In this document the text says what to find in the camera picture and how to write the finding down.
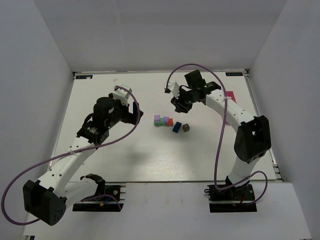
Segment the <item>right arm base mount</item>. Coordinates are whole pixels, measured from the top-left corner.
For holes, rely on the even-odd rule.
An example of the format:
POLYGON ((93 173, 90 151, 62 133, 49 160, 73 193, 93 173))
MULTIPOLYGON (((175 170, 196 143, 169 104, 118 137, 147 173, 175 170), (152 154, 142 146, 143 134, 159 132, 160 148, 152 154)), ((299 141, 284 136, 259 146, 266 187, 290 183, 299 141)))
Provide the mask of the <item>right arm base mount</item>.
POLYGON ((255 194, 251 184, 219 191, 208 185, 204 194, 209 198, 210 213, 255 213, 255 194))

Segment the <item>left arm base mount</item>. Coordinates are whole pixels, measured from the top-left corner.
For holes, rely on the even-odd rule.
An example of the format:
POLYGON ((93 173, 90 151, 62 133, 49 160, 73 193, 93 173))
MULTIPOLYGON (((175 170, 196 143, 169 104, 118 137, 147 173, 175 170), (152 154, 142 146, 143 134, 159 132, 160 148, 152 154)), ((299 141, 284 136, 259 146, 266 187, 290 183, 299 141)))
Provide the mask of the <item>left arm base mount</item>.
POLYGON ((73 212, 119 213, 125 203, 126 184, 106 184, 102 193, 93 199, 81 201, 72 207, 73 212))

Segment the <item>olive grey wood cube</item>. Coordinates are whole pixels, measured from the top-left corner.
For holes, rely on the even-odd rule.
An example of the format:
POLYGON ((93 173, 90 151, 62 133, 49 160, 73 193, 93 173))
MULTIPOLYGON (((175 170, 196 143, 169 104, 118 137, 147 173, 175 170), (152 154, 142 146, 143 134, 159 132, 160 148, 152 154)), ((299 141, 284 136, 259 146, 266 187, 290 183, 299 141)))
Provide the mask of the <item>olive grey wood cube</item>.
POLYGON ((182 126, 182 129, 183 129, 184 132, 188 132, 190 130, 190 126, 188 124, 184 124, 182 126))

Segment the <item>long blue wood block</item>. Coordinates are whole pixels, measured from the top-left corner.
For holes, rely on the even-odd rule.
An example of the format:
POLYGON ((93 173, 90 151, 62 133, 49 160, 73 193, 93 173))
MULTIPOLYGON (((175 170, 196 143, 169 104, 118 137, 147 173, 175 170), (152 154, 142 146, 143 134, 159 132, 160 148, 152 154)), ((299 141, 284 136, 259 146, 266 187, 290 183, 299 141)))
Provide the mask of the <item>long blue wood block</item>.
POLYGON ((173 131, 174 133, 178 133, 179 130, 180 130, 180 128, 181 128, 181 126, 182 126, 182 123, 177 121, 177 122, 175 123, 172 131, 173 131))

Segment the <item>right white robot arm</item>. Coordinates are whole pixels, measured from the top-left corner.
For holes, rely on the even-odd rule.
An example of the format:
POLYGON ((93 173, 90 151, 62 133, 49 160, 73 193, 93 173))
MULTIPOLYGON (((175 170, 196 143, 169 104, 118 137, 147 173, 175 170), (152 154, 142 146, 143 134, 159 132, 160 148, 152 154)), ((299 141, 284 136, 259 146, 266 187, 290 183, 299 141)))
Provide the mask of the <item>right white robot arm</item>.
POLYGON ((271 148, 270 124, 264 115, 255 116, 227 96, 222 81, 206 82, 199 70, 184 76, 187 86, 168 79, 164 91, 173 95, 171 103, 177 113, 188 113, 194 103, 203 103, 222 117, 222 126, 216 151, 214 174, 218 174, 218 161, 226 124, 236 133, 234 152, 236 159, 224 185, 214 184, 210 195, 214 199, 236 199, 256 175, 257 162, 271 148))

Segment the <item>pink plastic box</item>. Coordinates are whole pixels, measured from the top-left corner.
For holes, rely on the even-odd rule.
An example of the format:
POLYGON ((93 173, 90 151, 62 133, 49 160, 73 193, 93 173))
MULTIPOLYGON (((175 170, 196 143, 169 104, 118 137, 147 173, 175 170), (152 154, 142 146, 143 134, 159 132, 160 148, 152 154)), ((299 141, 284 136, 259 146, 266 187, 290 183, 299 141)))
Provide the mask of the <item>pink plastic box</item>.
POLYGON ((233 103, 236 103, 236 98, 233 91, 227 91, 227 117, 226 117, 226 125, 229 126, 230 123, 228 120, 231 118, 231 115, 235 112, 232 107, 234 106, 233 103))

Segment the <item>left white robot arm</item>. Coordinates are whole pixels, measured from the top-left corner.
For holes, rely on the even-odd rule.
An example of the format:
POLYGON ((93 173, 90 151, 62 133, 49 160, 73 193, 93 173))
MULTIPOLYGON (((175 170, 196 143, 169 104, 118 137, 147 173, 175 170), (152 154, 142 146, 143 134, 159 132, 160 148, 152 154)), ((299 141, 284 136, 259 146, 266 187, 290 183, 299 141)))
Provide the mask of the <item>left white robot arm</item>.
POLYGON ((93 112, 89 114, 66 156, 62 156, 44 175, 36 181, 28 180, 23 190, 25 210, 53 226, 63 217, 67 208, 84 200, 103 198, 106 194, 106 181, 99 175, 90 173, 81 176, 80 181, 68 186, 76 171, 85 163, 109 137, 109 131, 117 123, 136 125, 143 115, 133 104, 129 111, 128 99, 131 93, 116 89, 107 97, 97 99, 93 112))

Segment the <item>red wood cube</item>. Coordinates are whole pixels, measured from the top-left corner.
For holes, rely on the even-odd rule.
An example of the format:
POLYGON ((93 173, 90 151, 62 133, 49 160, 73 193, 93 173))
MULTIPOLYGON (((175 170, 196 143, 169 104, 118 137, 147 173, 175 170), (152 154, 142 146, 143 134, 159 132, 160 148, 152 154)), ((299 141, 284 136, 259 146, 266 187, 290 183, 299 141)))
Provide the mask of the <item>red wood cube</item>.
POLYGON ((169 120, 168 120, 168 124, 167 124, 168 126, 172 126, 173 125, 173 119, 172 118, 170 118, 169 120))

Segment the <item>green arch wood block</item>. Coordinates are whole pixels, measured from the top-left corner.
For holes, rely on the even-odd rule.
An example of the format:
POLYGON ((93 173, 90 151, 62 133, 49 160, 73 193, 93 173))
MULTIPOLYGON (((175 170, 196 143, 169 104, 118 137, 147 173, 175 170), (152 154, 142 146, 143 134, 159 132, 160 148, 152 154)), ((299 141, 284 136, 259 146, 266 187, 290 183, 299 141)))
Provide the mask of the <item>green arch wood block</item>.
POLYGON ((154 122, 153 122, 153 124, 155 125, 155 126, 166 126, 167 125, 167 123, 164 121, 164 119, 163 118, 161 118, 161 119, 159 119, 159 120, 155 120, 154 122))

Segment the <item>purple wood cube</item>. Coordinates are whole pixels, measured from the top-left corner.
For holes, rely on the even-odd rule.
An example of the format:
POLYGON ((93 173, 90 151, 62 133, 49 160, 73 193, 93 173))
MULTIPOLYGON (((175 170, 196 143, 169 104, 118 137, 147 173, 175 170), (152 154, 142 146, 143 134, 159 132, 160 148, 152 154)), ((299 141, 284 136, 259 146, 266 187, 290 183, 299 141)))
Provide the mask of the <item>purple wood cube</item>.
POLYGON ((160 115, 154 115, 154 122, 155 122, 155 123, 160 123, 160 122, 161 122, 161 117, 160 117, 160 115))
POLYGON ((164 116, 164 117, 163 117, 163 121, 164 121, 165 123, 168 123, 168 122, 169 122, 169 117, 164 116))

